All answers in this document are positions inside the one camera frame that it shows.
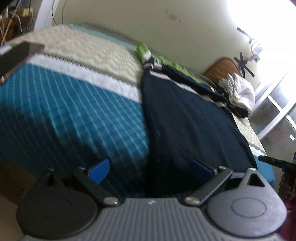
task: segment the brown pillow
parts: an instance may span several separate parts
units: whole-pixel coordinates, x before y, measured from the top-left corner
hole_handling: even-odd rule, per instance
[[[227,79],[227,74],[241,75],[235,63],[230,58],[220,58],[210,68],[208,68],[202,75],[209,78],[216,85],[220,79]]]

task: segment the green fabric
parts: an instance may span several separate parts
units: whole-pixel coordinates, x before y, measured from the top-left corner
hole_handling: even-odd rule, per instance
[[[150,50],[148,49],[148,47],[146,46],[146,44],[144,44],[144,43],[138,43],[137,44],[137,54],[138,54],[140,60],[142,61],[142,63],[148,61],[148,60],[145,60],[144,59],[144,57],[147,56],[148,53],[150,53]],[[165,59],[163,56],[153,56],[153,55],[151,55],[151,56],[154,59],[157,59],[161,64],[166,65],[166,66],[170,66],[170,67],[174,68],[175,70],[183,73],[184,75],[186,75],[188,77],[191,77],[197,83],[202,83],[202,81],[198,80],[197,78],[195,78],[194,76],[192,76],[191,74],[189,74],[189,72],[187,71],[187,69],[182,68],[177,63],[172,63],[172,62],[168,61],[167,59]]]

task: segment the crumpled white fabric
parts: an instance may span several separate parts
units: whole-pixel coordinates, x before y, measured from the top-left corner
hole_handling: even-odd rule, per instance
[[[250,82],[238,74],[228,74],[227,79],[219,80],[219,86],[228,93],[231,104],[253,113],[255,92]]]

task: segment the silver bolt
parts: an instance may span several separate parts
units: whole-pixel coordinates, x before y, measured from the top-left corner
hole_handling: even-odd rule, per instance
[[[200,203],[200,200],[197,197],[187,197],[185,198],[185,203],[191,206],[197,205]]]
[[[119,203],[119,200],[117,197],[106,197],[104,198],[104,203],[107,205],[113,206]]]

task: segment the black round cover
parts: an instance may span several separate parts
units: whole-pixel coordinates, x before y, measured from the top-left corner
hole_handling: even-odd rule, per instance
[[[95,201],[82,192],[44,187],[22,200],[17,208],[17,221],[24,234],[61,239],[84,230],[97,213]]]

